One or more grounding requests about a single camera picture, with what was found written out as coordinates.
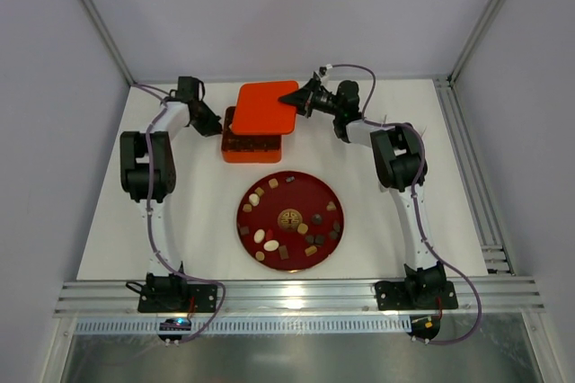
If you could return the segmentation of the orange box lid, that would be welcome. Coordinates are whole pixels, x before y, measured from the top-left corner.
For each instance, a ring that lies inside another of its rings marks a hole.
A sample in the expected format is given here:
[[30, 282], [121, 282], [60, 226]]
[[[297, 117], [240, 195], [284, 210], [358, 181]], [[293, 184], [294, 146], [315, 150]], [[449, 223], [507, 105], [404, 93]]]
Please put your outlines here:
[[244, 136], [283, 136], [296, 127], [296, 108], [279, 101], [299, 89], [297, 81], [249, 83], [241, 86], [231, 130]]

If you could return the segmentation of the orange compartment chocolate box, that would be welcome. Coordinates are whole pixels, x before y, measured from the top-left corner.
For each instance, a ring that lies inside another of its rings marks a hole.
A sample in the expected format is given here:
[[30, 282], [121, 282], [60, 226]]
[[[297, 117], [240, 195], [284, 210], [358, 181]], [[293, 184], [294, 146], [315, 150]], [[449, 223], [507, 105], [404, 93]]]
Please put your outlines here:
[[231, 130], [234, 106], [226, 108], [220, 150], [230, 164], [275, 164], [282, 157], [281, 136], [244, 136]]

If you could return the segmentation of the dark flower chocolate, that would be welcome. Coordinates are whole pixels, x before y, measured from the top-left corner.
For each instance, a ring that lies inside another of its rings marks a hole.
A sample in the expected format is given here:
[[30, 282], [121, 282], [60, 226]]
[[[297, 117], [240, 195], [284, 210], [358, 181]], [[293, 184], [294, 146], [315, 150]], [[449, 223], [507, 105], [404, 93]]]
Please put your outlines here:
[[320, 216], [319, 214], [314, 214], [312, 216], [312, 223], [314, 225], [321, 225], [323, 223], [323, 217]]

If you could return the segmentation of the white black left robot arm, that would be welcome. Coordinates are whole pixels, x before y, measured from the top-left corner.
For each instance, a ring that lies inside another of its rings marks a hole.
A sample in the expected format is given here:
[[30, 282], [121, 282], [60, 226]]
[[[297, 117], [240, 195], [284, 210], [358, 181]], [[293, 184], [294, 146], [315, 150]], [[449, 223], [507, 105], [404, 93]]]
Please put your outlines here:
[[121, 188], [140, 210], [151, 251], [145, 282], [129, 281], [127, 286], [139, 295], [140, 313], [215, 313], [225, 287], [185, 272], [169, 209], [177, 183], [174, 138], [188, 127], [204, 138], [218, 136], [221, 118], [205, 103], [205, 84], [197, 77], [179, 77], [170, 91], [137, 88], [158, 99], [159, 112], [143, 130], [124, 131], [119, 137]]

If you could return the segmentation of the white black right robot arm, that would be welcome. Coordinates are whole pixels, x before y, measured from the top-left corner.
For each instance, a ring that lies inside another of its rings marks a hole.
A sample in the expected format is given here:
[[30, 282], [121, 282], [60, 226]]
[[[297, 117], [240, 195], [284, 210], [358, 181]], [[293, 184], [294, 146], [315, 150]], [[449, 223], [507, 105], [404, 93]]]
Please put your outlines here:
[[315, 76], [302, 88], [280, 96], [279, 101], [295, 107], [296, 113], [306, 118], [314, 111], [330, 114], [337, 138], [372, 150], [379, 184], [394, 201], [405, 248], [404, 279], [375, 284], [378, 308], [440, 310], [455, 306], [445, 264], [433, 251], [427, 233], [423, 199], [427, 161], [421, 137], [413, 126], [366, 119], [359, 108], [358, 83], [350, 80], [340, 82], [333, 94]]

